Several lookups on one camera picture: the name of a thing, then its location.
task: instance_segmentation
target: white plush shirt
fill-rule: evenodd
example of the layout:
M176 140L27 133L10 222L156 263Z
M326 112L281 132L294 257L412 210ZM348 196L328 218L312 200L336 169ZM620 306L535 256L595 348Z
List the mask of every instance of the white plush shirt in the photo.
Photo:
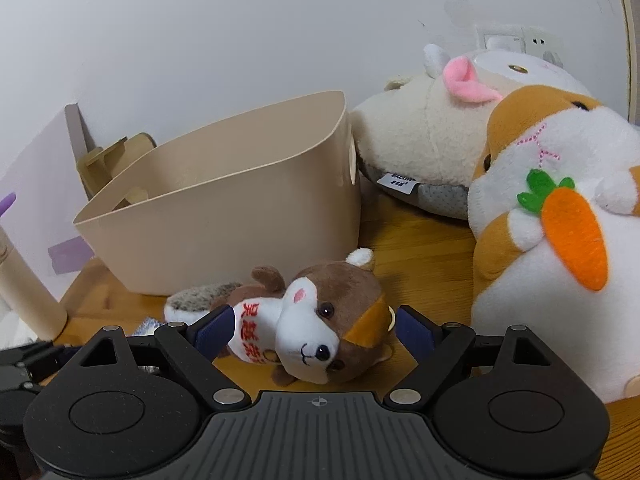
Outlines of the white plush shirt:
M228 344L231 351L248 363L278 362L276 323L281 310L280 298L252 298L236 304L236 330Z

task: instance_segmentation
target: white rabbit plush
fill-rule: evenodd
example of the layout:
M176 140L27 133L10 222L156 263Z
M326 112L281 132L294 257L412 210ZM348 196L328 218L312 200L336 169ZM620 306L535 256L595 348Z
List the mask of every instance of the white rabbit plush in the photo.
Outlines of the white rabbit plush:
M466 196L498 101L524 85L588 90L537 57L478 50L450 59L424 48L425 72L395 78L351 113L360 169L396 198L466 219Z

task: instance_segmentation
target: cream tumbler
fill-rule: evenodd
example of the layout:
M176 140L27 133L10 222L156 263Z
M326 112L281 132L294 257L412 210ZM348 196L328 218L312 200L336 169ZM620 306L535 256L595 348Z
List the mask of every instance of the cream tumbler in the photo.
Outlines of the cream tumbler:
M41 340L55 339L66 325L66 310L33 273L1 227L0 296Z

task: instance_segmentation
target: plastic bin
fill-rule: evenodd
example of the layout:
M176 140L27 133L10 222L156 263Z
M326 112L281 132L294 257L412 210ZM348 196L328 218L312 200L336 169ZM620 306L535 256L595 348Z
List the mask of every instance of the plastic bin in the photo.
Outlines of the plastic bin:
M257 265L290 280L356 248L359 184L344 94L320 92L152 149L74 224L133 292L245 282Z

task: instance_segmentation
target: plush carrot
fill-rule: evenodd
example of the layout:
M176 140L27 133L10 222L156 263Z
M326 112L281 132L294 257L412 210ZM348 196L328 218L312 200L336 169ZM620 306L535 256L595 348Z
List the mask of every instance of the plush carrot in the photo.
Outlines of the plush carrot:
M585 288L594 292L607 284L607 248L589 203L565 177L556 186L542 170L527 175L530 193L520 193L524 209L540 215L546 239L564 266Z

